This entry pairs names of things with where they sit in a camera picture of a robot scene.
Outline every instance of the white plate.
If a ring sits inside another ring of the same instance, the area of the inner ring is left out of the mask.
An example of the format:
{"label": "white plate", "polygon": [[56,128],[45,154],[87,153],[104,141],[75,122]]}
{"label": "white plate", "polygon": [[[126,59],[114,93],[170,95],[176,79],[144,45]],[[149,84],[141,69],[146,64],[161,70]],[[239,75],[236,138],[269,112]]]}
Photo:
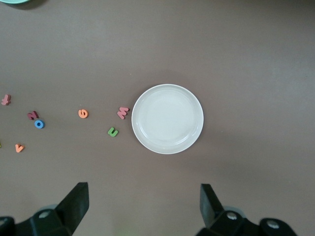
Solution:
{"label": "white plate", "polygon": [[131,123],[135,136],[147,149],[174,154],[198,139],[203,112],[198,99],[186,88],[158,85],[138,98]]}

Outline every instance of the plate rim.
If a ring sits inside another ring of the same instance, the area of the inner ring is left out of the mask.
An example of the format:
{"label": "plate rim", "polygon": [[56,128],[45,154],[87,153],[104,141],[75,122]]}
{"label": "plate rim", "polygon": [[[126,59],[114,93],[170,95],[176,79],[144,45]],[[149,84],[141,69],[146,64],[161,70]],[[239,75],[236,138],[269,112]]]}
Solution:
{"label": "plate rim", "polygon": [[[199,106],[199,108],[200,108],[200,110],[201,110],[201,113],[202,113],[201,129],[200,129],[200,133],[199,133],[198,136],[196,137],[196,140],[195,140],[192,144],[190,144],[189,146],[185,147],[184,149],[181,149],[180,151],[170,152],[170,153],[159,152],[159,151],[153,150],[153,149],[147,147],[146,145],[144,145],[144,144],[141,142],[141,140],[139,139],[139,137],[137,136],[137,134],[136,134],[136,132],[135,132],[135,127],[134,127],[134,126],[135,126],[135,125],[134,125],[134,123],[135,123],[135,122],[134,122],[134,115],[133,115],[133,114],[134,114],[134,110],[135,110],[134,108],[137,106],[137,104],[139,103],[140,99],[141,99],[146,93],[148,93],[150,90],[155,89],[155,88],[157,88],[157,87],[163,87],[163,86],[178,87],[178,88],[183,89],[183,90],[185,90],[186,92],[188,92],[188,93],[189,93],[190,95],[192,95],[192,97],[197,101],[198,106]],[[198,100],[198,98],[197,98],[191,91],[189,91],[187,88],[185,88],[185,87],[183,87],[183,86],[180,86],[180,85],[176,85],[176,84],[160,84],[160,85],[155,85],[155,86],[153,86],[153,87],[147,89],[146,91],[144,91],[144,92],[138,97],[137,101],[136,101],[136,102],[134,103],[134,105],[133,105],[133,109],[132,109],[132,113],[131,113],[131,125],[132,125],[133,133],[135,134],[137,140],[138,140],[145,148],[147,148],[148,150],[153,151],[153,152],[155,152],[155,153],[158,153],[158,154],[171,155],[171,154],[176,154],[176,153],[185,151],[186,149],[188,149],[189,147],[191,147],[191,146],[198,140],[198,138],[199,138],[199,136],[200,136],[200,134],[201,134],[201,132],[202,132],[203,125],[204,125],[204,113],[203,113],[203,109],[202,109],[202,106],[201,106],[200,101]]]}
{"label": "plate rim", "polygon": [[8,3],[8,4],[20,4],[20,3],[24,3],[24,2],[27,2],[27,1],[30,1],[30,0],[19,0],[19,1],[16,1],[16,2],[11,2],[11,1],[7,1],[7,0],[0,0],[1,2],[4,2],[4,3]]}

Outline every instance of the screw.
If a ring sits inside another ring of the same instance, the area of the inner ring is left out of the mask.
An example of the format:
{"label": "screw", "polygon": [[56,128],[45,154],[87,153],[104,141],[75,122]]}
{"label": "screw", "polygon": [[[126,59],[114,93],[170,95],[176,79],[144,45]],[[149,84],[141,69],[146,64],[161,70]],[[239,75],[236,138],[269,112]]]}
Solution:
{"label": "screw", "polygon": [[45,217],[47,217],[50,214],[50,211],[44,211],[42,212],[38,218],[43,219]]}
{"label": "screw", "polygon": [[273,229],[278,229],[279,228],[279,225],[276,221],[273,221],[273,220],[268,220],[267,221],[267,225],[270,227],[270,228],[273,228]]}
{"label": "screw", "polygon": [[236,214],[233,213],[233,212],[228,212],[228,213],[226,214],[226,216],[227,216],[230,220],[236,220],[236,219],[237,219]]}

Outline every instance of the brown table surface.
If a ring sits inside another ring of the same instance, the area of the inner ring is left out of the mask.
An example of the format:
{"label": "brown table surface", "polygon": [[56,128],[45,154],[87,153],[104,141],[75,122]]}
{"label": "brown table surface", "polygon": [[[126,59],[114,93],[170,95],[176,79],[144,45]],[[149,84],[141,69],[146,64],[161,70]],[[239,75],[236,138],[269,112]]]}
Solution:
{"label": "brown table surface", "polygon": [[[75,236],[193,236],[204,227],[200,184],[210,183],[252,222],[275,217],[314,235],[310,2],[0,3],[0,97],[11,95],[0,105],[0,215],[20,222],[87,181]],[[204,110],[199,139],[174,155],[143,147],[131,112],[116,114],[164,83],[189,89]],[[27,118],[33,110],[44,129]]]}

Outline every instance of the tabletop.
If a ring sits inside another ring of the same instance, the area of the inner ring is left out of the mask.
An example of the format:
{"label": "tabletop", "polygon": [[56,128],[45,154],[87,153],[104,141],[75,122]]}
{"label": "tabletop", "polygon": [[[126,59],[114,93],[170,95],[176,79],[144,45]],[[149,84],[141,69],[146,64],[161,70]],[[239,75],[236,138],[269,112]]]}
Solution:
{"label": "tabletop", "polygon": [[[209,183],[255,224],[274,217],[314,235],[314,11],[306,0],[0,2],[0,97],[11,95],[0,215],[21,222],[86,181],[75,236],[193,236]],[[131,126],[137,98],[160,84],[203,109],[201,135],[177,154],[146,149]]]}

